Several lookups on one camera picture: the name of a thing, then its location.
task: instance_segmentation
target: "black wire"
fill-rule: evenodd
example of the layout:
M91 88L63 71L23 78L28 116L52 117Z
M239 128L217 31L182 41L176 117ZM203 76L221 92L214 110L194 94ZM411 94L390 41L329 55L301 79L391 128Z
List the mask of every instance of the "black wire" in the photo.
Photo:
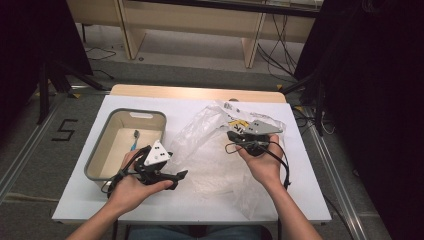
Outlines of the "black wire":
M269 143L274 143L274 144L276 144L277 146L279 146L280 147L280 149L281 149L281 151L283 151L283 155L284 155L284 157L286 158L286 162L287 163L285 163L281 158L279 158L277 155L275 155L273 152L271 152L271 151L269 151L267 148L264 148L264 147L262 147L262 146L258 146L260 149L262 149L262 150L264 150L264 152L266 152L266 153L268 153L269 155L271 155L273 158L275 158L277 161L279 161L282 165L283 165L283 167L286 169L286 178L285 178L285 180L284 180L284 188L285 189L287 189L288 187L289 187L289 185L291 184L290 183L290 169L289 169L289 162L288 162L288 160L287 160L287 155L286 155L286 153L284 152L284 150L283 150L283 148L280 146L280 144L278 144L278 143L276 143L276 142L272 142L272 141L270 141Z
M274 26L275 26L275 29L277 30L277 34L278 34L277 44L278 44L278 42L281 42L281 45L284 48L284 57L286 59L287 66L289 67L289 72L293 75L293 71L291 70L290 64L293 65L293 69L295 69L296 68L295 65L297 65L297 63L293 59L293 57L290 55L290 53L287 49L287 45L286 45L286 25L287 25L288 18L287 18L287 16L283 16L283 29L281 30L281 33L280 33L280 30L278 29L277 21L275 20L274 14L272 15L272 19L274 21Z
M114 51L109 51L109 50L105 50L105 49L98 48L98 47L93 47L93 48L91 48L91 49L89 49L89 50L87 50L87 51L85 51L85 52L86 52L86 53L88 53L88 52L90 52L90 51L92 51L92 50L94 50L94 49L98 49L98 50L102 50L102 51L104 51L104 52L111 53L111 55L106 56L106 57L101 57L101 58L88 58L88 59L90 59L90 60L103 60L103 59L110 58L110 57L112 57L112 56L115 56L115 55L116 55L116 52L114 52Z
M285 178L285 180L284 180L284 188L288 188L288 186L291 184L290 183L290 181L289 181L289 179L290 179L290 169L289 169L289 161L288 161L288 159L287 159L287 155L286 155L286 153L285 153L285 151L284 151L284 149L280 146L280 144L278 144L278 143L276 143L276 142L273 142L273 141L269 141L268 142L268 144L276 144L280 149L281 149L281 151L283 152L283 156L285 157L285 159L286 159L286 162L287 163L285 163L281 158L279 158L277 155L275 155L273 152L271 152L271 151L269 151L267 148L264 148L264 147L262 147L261 145L257 145L258 144L258 142L257 141L253 141L253 142L243 142L243 143L229 143L229 144L227 144L227 145L225 145L225 151L228 153L228 154L232 154L232 153L235 153L235 152L238 152L239 150L235 150L235 151L232 151L232 152L228 152L228 150L227 150L227 147L228 146L230 146L230 145L237 145L237 146L240 146L240 147L242 147L243 149L245 149L245 147L246 146L250 146L250 145L257 145L257 147L259 147L260 149L262 149L264 152L266 152L266 153L268 153L269 155L271 155L273 158L275 158L278 162L280 162L282 165L283 165L283 167L284 167L284 169L286 170L286 178Z
M141 148L140 150L138 150L138 152L136 153L136 154L134 154L134 156L130 159L130 161L125 165L125 167L124 168L122 168L122 169L120 169L119 170L119 172L117 173L117 174L115 174L115 175L113 175L112 177L110 177L104 184L103 184L103 186L100 188L100 190L102 191L102 193L107 193L107 194L109 194L109 193L111 193L112 191L105 191L104 190L104 187L109 183L109 182L113 182L113 180L117 177L117 176L119 176L119 175L121 175L121 174L124 174L125 176L127 176L127 175L129 175L128 174L128 169L130 168L130 166L131 166L131 164L133 164L134 163L134 161L137 159L137 158L139 158L141 155L143 155L143 154L145 154L145 151L146 150L148 150L148 149L150 149L150 146L146 146L146 147L144 147L144 148Z
M347 225L346 219L340 214L339 210L336 208L336 206L330 201L330 199L325 196L324 194L322 194L324 196L324 199L331 205L331 207L334 209L334 211L337 213L337 215L339 216L340 220L342 221L343 225L346 227L351 239L355 239L352 235L352 232L350 231L349 226Z
M292 73L290 73L290 71L288 71L286 68L284 68L280 63L278 63L275 59L273 59L272 57L271 57L271 55L270 54L268 54L268 53L266 53L265 52L265 50L262 48L262 46L260 45L260 44L258 44L258 49L260 50L259 51L259 54L261 55L261 57L268 63L268 72L273 76L273 77L276 77L276 78L278 78L278 79L280 79L280 80L284 80L284 81L287 81L287 82L291 82L291 83L296 83L296 81L289 81L289 80L286 80L286 79L282 79L282 78L279 78L279 77L277 77L277 76L275 76L274 74L272 74L271 73L271 70L269 69L269 65L272 65L272 66L274 66L275 68L278 68L278 69L281 69L281 70L283 70L285 73L287 73L287 74L289 74L291 77L293 77L294 78L294 75L292 74Z

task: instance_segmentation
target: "black plastic part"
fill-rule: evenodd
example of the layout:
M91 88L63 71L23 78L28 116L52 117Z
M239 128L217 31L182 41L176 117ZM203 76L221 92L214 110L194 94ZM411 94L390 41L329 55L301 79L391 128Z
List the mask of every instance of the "black plastic part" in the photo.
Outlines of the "black plastic part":
M166 165L166 162L161 162L150 166L144 165L147 155L148 154L144 154L134 166L135 171L140 175L139 180L141 183L145 185L152 185L160 181L171 180L174 182L174 184L167 188L167 190L174 190L178 185L178 181L185 178L185 175L188 172L187 170L179 172L176 175L161 173L160 170Z
M253 134L237 134L233 131L227 132L228 139L234 143L238 143L247 153L257 157L264 153L264 150L259 147L261 145L267 148L269 145L268 135L253 135Z

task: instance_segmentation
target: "plastic bag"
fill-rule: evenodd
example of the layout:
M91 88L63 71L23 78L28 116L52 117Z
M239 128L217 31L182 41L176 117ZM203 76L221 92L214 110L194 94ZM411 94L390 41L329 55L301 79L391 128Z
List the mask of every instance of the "plastic bag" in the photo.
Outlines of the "plastic bag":
M195 191L206 197L233 192L234 203L250 219L260 197L267 193L253 178L239 154L228 154L225 146L232 143L228 140L227 131L241 133L246 124L254 120L281 128L283 133L286 129L280 121L263 114L242 111L227 102L216 101L207 106L171 143L169 150L173 156L166 170L173 173L188 170ZM284 148L282 139L280 134L280 145Z

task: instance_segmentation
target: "mechanical part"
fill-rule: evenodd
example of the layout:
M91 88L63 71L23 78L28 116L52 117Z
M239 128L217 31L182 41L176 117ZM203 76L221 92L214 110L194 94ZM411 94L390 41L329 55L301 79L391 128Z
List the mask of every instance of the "mechanical part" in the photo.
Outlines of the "mechanical part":
M110 197L110 194L112 194L116 185L124 177L134 174L134 172L129 172L129 166L131 166L134 162L135 173L139 175L137 179L145 185L155 184L164 180L171 180L174 184L167 188L167 190L174 190L178 185L178 181L185 178L188 170L179 172L176 175L161 173L160 170L166 165L166 162L170 159L172 153L166 152L165 148L159 141L156 141L153 146L153 149L150 145L140 149L127 163L127 165L123 169L120 169L118 173L112 177L108 191L105 192L107 193L108 198ZM150 161L149 165L145 164L147 159Z

